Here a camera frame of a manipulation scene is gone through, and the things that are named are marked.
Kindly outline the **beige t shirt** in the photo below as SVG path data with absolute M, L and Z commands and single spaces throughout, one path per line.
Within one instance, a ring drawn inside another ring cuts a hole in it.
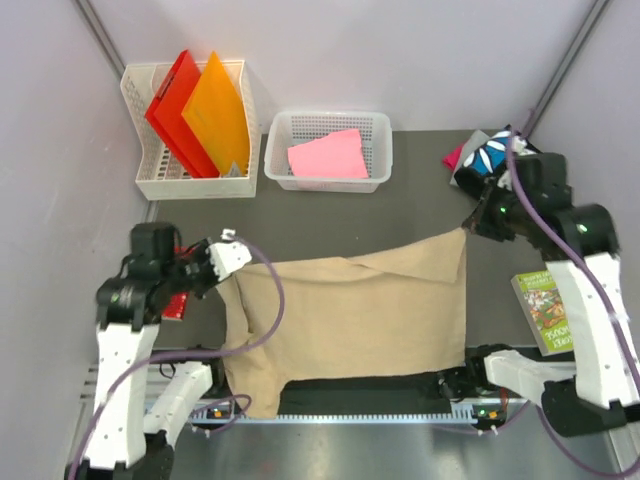
M 457 367 L 466 344 L 461 228 L 355 257 L 254 263 L 218 286 L 227 382 L 276 416 L 290 381 L 392 377 Z

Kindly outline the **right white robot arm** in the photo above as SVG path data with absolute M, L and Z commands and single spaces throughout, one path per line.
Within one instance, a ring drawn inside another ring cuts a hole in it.
M 498 242 L 521 236 L 540 253 L 563 302 L 575 363 L 559 369 L 506 344 L 482 345 L 465 358 L 469 388 L 481 396 L 516 393 L 564 438 L 638 422 L 639 358 L 609 211 L 574 205 L 567 161 L 557 153 L 515 155 L 497 166 L 474 161 L 455 178 L 478 201 L 463 223 L 469 233 Z

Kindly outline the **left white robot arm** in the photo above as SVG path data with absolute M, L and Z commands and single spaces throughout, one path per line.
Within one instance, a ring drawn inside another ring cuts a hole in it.
M 68 479 L 167 479 L 175 444 L 197 401 L 226 387 L 212 350 L 155 354 L 174 296 L 203 297 L 251 260 L 233 230 L 181 244 L 167 222 L 136 225 L 118 274 L 96 293 L 94 413 L 65 470 Z

